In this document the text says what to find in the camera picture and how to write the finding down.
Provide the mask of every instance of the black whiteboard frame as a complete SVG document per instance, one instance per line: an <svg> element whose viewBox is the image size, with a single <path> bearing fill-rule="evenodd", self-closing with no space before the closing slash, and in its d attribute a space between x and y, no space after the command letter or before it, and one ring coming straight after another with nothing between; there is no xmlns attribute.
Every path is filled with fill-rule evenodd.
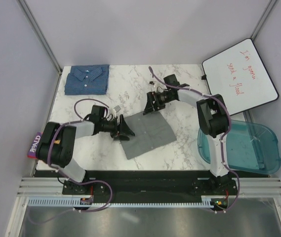
<svg viewBox="0 0 281 237"><path fill-rule="evenodd" d="M272 83L272 85L273 85L273 87L274 87L274 90L275 90L275 92L277 93L278 96L277 96L277 98L276 98L275 100L271 100L271 101L268 101L268 102L266 102L266 103L263 103L263 104L260 104L260 105L257 105L257 106L254 106L254 107L251 107L251 108L242 110L242 111L237 112L237 113L234 113L234 114L232 114L232 115L230 115L230 116L233 116L233 115L236 115L236 114L240 114L240 113L242 113L242 112L245 112L245 111L248 111L248 110L257 108L257 107L262 106L262 105L266 105L266 104L268 104L268 103L271 103L271 102L273 102L273 101L278 100L278 98L280 97L280 94L279 94L278 90L276 89L276 87L275 87L275 85L274 85L274 83L273 83L273 81L272 81L272 79L271 79L271 76L270 76L270 74L269 74L269 72L268 72L268 70L267 70L267 68L266 68L266 66L265 66L265 64L264 64L263 61L262 61L261 55L259 54L258 49L257 49L257 47L255 46L255 44L254 44L254 42L253 42L253 40L252 40L251 38L246 38L246 39L244 39L244 40L242 40L242 41L240 41L240 42L238 42L238 43L236 43L236 44L230 46L229 48L226 48L225 50L223 50L223 51L221 51L221 52L215 54L214 56L211 56L211 57L208 58L208 59L211 59L211 58L215 57L216 55L218 55L218 54L220 54L220 53L222 53L222 52L224 52L224 51L226 51L226 50L228 50L228 49L230 49L230 48L236 46L237 44L239 44L239 43L241 43L241 42L244 42L245 40L251 40L251 42L252 42L252 44L253 44L253 46L254 46L254 48L255 48L257 54L259 55L259 58L260 58L260 60L261 60L261 62L262 62L262 65L263 65L265 71L267 72L267 74L268 74L268 76L269 76L269 79L270 79L270 81L271 81L271 83ZM210 87L209 87L209 84L208 84L207 74L206 74L206 72L205 72L204 65L203 65L203 63L204 63L205 61L207 61L208 59L204 60L204 61L201 63L201 66L203 67L204 74L206 75L206 82L207 82L208 90L209 90L210 94L212 94L212 93L211 93L211 90L210 90Z"/></svg>

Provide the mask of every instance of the whiteboard with red handwriting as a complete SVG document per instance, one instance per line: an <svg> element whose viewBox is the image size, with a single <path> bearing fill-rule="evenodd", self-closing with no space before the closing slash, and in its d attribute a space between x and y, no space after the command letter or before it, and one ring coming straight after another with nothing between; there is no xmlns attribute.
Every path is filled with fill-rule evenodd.
<svg viewBox="0 0 281 237"><path fill-rule="evenodd" d="M205 60L202 66L210 93L222 95L230 115L279 97L251 39Z"/></svg>

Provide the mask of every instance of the table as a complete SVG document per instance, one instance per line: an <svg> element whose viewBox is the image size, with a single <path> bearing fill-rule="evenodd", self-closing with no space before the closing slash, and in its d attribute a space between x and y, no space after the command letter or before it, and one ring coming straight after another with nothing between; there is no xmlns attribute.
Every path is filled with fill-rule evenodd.
<svg viewBox="0 0 281 237"><path fill-rule="evenodd" d="M149 82L154 79L148 66L110 66L107 94L87 96L65 95L64 86L71 67L64 67L49 120L59 123L78 120L73 106L76 101L83 98L98 99L110 107L119 105L121 110L118 115L123 114L125 117L143 111L147 102L146 93L153 90ZM209 93L206 82L201 80L203 71L200 65L153 65L152 68L161 79L175 74L180 83L187 83L202 93ZM94 104L97 103L83 101L78 104L77 110L84 117L91 112ZM73 158L86 170L209 169L209 164L202 160L198 153L199 123L196 108L183 102L173 101L168 103L160 113L170 124L177 141L127 160L120 142L113 141L109 133L100 132L95 136L77 139ZM244 120L244 117L243 114L238 114L232 119ZM49 169L42 161L38 162L37 170Z"/></svg>

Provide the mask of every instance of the teal plastic bin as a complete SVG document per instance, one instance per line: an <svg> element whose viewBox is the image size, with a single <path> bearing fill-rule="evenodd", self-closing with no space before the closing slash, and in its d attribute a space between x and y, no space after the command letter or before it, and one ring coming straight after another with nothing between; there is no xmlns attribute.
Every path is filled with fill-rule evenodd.
<svg viewBox="0 0 281 237"><path fill-rule="evenodd" d="M233 120L226 144L231 169L273 174L281 166L278 139L266 126ZM200 156L210 163L208 140L201 130L198 134L198 149Z"/></svg>

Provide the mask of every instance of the gray cloth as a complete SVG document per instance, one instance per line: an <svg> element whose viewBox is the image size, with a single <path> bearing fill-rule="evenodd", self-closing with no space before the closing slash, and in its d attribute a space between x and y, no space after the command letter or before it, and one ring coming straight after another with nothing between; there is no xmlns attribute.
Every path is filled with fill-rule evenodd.
<svg viewBox="0 0 281 237"><path fill-rule="evenodd" d="M159 112L147 115L140 112L125 121L136 135L130 136L130 141L121 141L127 159L176 141L172 128Z"/></svg>

